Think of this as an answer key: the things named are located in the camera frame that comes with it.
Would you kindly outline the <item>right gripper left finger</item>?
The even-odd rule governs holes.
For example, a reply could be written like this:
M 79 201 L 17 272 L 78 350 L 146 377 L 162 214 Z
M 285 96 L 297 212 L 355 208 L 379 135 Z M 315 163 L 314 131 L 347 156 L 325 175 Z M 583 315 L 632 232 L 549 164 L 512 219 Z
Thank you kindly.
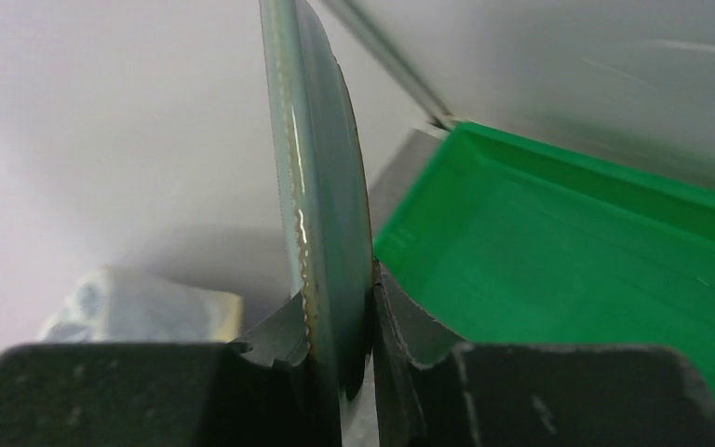
M 17 345 L 0 354 L 0 446 L 338 446 L 294 297 L 230 343 Z

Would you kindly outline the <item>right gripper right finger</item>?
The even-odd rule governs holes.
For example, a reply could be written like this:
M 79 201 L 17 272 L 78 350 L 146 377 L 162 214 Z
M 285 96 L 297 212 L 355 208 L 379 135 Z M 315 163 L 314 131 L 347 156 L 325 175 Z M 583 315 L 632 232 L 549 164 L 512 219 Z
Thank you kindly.
M 678 351 L 471 343 L 373 270 L 381 445 L 715 446 L 715 400 Z

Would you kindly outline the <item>grey-green round plate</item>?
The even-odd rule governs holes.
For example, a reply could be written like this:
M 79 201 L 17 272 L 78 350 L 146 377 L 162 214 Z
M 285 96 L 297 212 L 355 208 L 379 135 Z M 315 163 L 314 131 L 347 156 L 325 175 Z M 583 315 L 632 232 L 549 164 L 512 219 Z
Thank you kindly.
M 357 124 L 324 27 L 305 1 L 260 4 L 291 288 L 301 295 L 314 423 L 338 446 L 371 354 L 371 218 Z

